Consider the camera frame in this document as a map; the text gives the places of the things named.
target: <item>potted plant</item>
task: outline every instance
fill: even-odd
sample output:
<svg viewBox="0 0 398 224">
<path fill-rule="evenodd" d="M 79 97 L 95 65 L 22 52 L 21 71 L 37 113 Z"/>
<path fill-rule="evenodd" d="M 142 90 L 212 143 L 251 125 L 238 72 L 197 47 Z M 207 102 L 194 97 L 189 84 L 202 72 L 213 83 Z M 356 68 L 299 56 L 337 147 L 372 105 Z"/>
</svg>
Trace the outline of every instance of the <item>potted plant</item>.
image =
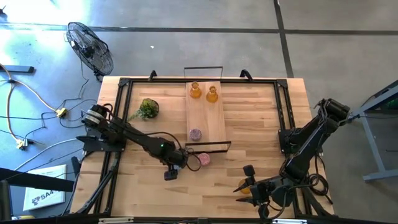
<svg viewBox="0 0 398 224">
<path fill-rule="evenodd" d="M 139 109 L 130 116 L 129 120 L 134 118 L 147 119 L 147 118 L 155 118 L 159 114 L 159 104 L 149 98 L 146 98 L 142 101 Z"/>
</svg>

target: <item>wooden board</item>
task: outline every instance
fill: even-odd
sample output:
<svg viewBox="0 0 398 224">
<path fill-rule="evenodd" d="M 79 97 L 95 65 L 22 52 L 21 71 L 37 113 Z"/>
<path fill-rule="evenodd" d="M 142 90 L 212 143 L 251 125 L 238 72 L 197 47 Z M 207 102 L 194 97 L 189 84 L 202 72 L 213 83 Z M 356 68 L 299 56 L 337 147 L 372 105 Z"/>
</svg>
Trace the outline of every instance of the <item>wooden board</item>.
<svg viewBox="0 0 398 224">
<path fill-rule="evenodd" d="M 119 79 L 104 78 L 99 104 L 114 104 Z M 302 127 L 312 118 L 304 82 L 301 78 L 290 78 L 287 82 L 294 120 L 297 127 Z M 213 156 L 211 165 L 198 172 L 184 169 L 177 180 L 166 182 L 163 179 L 166 167 L 140 146 L 128 141 L 119 168 L 112 216 L 258 218 L 257 208 L 248 203 L 235 202 L 235 199 L 246 195 L 233 193 L 233 190 L 245 178 L 243 166 L 252 164 L 256 169 L 256 178 L 264 179 L 277 175 L 284 161 L 277 137 L 279 122 L 274 88 L 268 84 L 249 83 L 222 84 L 222 88 L 226 135 L 233 142 L 228 153 Z M 185 83 L 134 84 L 129 114 L 138 109 L 144 98 L 156 100 L 160 113 L 156 119 L 133 120 L 131 124 L 144 133 L 167 131 L 176 135 L 182 143 L 186 142 Z M 103 152 L 94 152 L 83 161 L 72 212 L 81 208 L 98 186 L 103 158 Z M 313 172 L 315 167 L 312 163 L 310 173 Z M 319 172 L 325 177 L 322 166 Z M 105 189 L 102 209 L 107 196 L 108 190 Z M 316 198 L 333 213 L 333 207 L 325 197 Z M 292 218 L 292 206 L 287 207 L 281 217 Z"/>
<path fill-rule="evenodd" d="M 211 86 L 217 89 L 218 100 L 210 103 L 206 100 L 206 94 Z M 185 87 L 185 101 L 187 104 L 187 141 L 188 142 L 220 142 L 226 141 L 223 95 L 220 82 L 199 82 L 199 88 L 202 90 L 200 98 L 192 98 L 190 90 L 192 83 L 187 83 Z M 192 141 L 189 138 L 189 131 L 192 129 L 201 131 L 201 139 Z M 196 151 L 204 150 L 225 150 L 227 145 L 208 145 L 192 146 Z"/>
</svg>

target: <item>black fan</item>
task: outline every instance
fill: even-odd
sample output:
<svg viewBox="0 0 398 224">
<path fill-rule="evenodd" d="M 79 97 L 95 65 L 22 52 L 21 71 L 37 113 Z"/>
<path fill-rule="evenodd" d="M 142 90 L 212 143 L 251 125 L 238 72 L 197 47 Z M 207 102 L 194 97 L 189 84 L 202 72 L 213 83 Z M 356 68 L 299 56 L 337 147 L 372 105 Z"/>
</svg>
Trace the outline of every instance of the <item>black fan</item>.
<svg viewBox="0 0 398 224">
<path fill-rule="evenodd" d="M 113 61 L 108 45 L 86 25 L 80 22 L 70 22 L 67 39 L 80 60 L 94 71 L 98 81 L 100 81 L 99 77 L 112 72 Z"/>
</svg>

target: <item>yellow extension cord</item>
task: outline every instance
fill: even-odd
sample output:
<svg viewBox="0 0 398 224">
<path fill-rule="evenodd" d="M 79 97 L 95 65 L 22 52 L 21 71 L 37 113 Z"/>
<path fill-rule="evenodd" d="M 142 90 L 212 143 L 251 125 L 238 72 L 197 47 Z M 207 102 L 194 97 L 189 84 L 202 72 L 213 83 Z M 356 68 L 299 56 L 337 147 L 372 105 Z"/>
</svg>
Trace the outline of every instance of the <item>yellow extension cord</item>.
<svg viewBox="0 0 398 224">
<path fill-rule="evenodd" d="M 4 69 L 4 71 L 7 73 L 7 75 L 8 75 L 8 80 L 12 80 L 12 78 L 11 78 L 11 75 L 10 75 L 10 73 L 8 72 L 8 70 L 5 68 L 5 66 L 3 65 L 3 64 L 1 64 L 0 63 L 0 67 L 2 67 L 3 69 Z M 30 90 L 34 95 L 36 95 L 37 96 L 37 98 L 46 106 L 46 107 L 48 107 L 50 110 L 52 110 L 52 111 L 54 111 L 55 112 L 55 109 L 54 108 L 52 108 L 51 106 L 49 106 L 48 104 L 46 104 L 46 102 L 33 90 L 33 89 L 31 89 L 28 85 L 26 85 L 25 83 L 22 83 L 21 81 L 17 81 L 17 80 L 14 80 L 16 83 L 20 83 L 20 84 L 22 84 L 22 85 L 24 85 L 28 90 Z M 8 130 L 9 130 L 9 132 L 11 133 L 11 135 L 12 135 L 12 137 L 15 139 L 15 141 L 16 141 L 16 143 L 17 143 L 17 148 L 18 149 L 20 149 L 21 147 L 22 147 L 22 145 L 23 145 L 23 143 L 24 143 L 24 139 L 18 139 L 17 138 L 17 136 L 15 136 L 15 134 L 12 132 L 12 129 L 11 129 L 11 121 L 10 121 L 10 114 L 9 114 L 9 109 L 10 109 L 10 98 L 11 98 L 11 93 L 12 93 L 12 90 L 14 89 L 14 84 L 13 83 L 10 83 L 11 84 L 11 87 L 10 87 L 10 91 L 9 91 L 9 93 L 8 93 L 8 96 L 7 96 L 7 111 L 6 111 L 6 116 L 7 116 L 7 126 L 8 126 Z"/>
</svg>

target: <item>concrete floor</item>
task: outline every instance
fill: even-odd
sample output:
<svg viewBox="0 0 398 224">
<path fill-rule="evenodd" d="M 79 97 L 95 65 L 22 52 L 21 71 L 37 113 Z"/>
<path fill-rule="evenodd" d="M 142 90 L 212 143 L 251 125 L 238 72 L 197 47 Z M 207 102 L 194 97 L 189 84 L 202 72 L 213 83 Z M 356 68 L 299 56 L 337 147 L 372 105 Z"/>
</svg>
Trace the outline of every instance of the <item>concrete floor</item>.
<svg viewBox="0 0 398 224">
<path fill-rule="evenodd" d="M 398 2 L 393 0 L 280 0 L 280 6 L 286 29 L 398 29 L 395 12 Z M 65 25 L 80 21 L 89 26 L 115 27 L 277 28 L 272 0 L 38 0 L 34 3 L 13 0 L 7 2 L 4 11 L 8 13 L 9 22 L 21 23 Z M 63 34 L 45 30 L 0 30 L 0 62 L 34 66 L 33 75 L 15 74 L 14 77 L 30 85 L 52 106 L 58 106 L 65 98 L 76 97 L 83 83 L 80 61 L 64 42 Z M 286 77 L 279 34 L 97 34 L 111 50 L 114 61 L 111 75 L 148 75 L 151 70 L 159 75 L 183 75 L 183 67 L 221 65 L 224 66 L 223 75 L 228 76 L 238 76 L 245 68 L 254 77 Z M 304 78 L 311 105 L 321 98 L 334 98 L 355 109 L 398 77 L 398 36 L 287 35 L 287 44 L 294 77 Z M 96 99 L 100 84 L 91 70 L 83 68 L 85 77 L 90 78 L 83 98 Z M 207 75 L 218 72 L 208 71 Z M 5 105 L 8 89 L 8 84 L 0 84 L 4 96 L 0 98 L 1 105 Z M 36 118 L 48 111 L 21 86 L 14 90 L 11 102 L 11 116 Z M 69 102 L 67 107 L 76 103 Z M 79 108 L 85 110 L 90 105 L 86 102 L 73 110 L 72 119 L 79 117 Z M 30 135 L 45 145 L 29 146 L 26 151 L 17 150 L 13 138 L 0 133 L 3 142 L 0 166 L 14 169 L 46 146 L 85 132 L 84 128 L 65 129 L 56 119 L 45 123 L 47 129 Z M 67 124 L 74 126 L 78 122 Z M 41 121 L 12 121 L 14 132 L 23 136 L 40 125 Z M 5 119 L 0 129 L 7 130 Z M 31 169 L 81 146 L 75 141 L 55 147 L 21 170 Z M 337 215 L 384 222 L 398 220 L 398 179 L 372 184 L 362 180 L 362 175 L 377 171 L 377 167 L 361 123 L 354 122 L 339 129 L 324 144 L 324 152 Z"/>
</svg>

